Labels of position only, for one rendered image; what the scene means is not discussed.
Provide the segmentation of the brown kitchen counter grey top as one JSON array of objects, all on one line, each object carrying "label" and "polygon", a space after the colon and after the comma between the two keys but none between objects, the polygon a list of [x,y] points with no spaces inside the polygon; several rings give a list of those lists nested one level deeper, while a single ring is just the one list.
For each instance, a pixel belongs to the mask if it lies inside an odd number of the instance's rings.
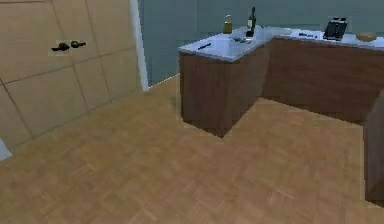
[{"label": "brown kitchen counter grey top", "polygon": [[257,27],[246,37],[238,28],[180,47],[179,64],[184,122],[216,136],[259,98],[361,125],[384,89],[384,37],[336,41],[321,31],[279,27]]}]

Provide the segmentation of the black toaster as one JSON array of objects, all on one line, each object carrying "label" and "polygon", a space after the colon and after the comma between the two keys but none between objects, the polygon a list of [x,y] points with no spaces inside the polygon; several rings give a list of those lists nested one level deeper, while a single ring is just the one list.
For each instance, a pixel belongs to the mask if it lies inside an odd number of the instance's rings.
[{"label": "black toaster", "polygon": [[347,19],[345,17],[334,17],[328,22],[323,38],[326,40],[341,41],[346,27]]}]

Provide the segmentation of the tan round bread loaf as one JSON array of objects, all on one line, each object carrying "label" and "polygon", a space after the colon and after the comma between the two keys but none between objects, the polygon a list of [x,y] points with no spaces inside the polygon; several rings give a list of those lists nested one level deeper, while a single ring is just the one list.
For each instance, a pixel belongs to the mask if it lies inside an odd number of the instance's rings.
[{"label": "tan round bread loaf", "polygon": [[363,42],[371,42],[377,39],[377,35],[375,33],[360,32],[356,34],[356,38]]}]

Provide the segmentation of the beige panelled room door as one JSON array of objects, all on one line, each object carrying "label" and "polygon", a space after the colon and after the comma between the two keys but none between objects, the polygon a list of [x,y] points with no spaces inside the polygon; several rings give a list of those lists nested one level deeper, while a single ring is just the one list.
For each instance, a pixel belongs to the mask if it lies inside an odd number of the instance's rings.
[{"label": "beige panelled room door", "polygon": [[[140,89],[137,0],[0,0],[8,149]],[[52,51],[59,43],[86,42]]]}]

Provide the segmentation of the brown wooden cabinet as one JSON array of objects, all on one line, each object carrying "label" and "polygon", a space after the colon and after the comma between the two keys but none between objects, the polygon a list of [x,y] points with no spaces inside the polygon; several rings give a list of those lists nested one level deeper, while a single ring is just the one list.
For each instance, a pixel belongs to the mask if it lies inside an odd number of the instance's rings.
[{"label": "brown wooden cabinet", "polygon": [[365,199],[384,207],[384,89],[363,125]]}]

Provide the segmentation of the dark green wine bottle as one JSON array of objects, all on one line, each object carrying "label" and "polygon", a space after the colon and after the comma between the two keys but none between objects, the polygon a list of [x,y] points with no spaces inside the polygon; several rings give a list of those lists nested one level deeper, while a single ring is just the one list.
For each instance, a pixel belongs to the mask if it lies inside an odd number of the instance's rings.
[{"label": "dark green wine bottle", "polygon": [[247,22],[248,32],[250,33],[254,32],[255,24],[256,24],[255,8],[252,8],[251,14],[248,17],[248,22]]}]

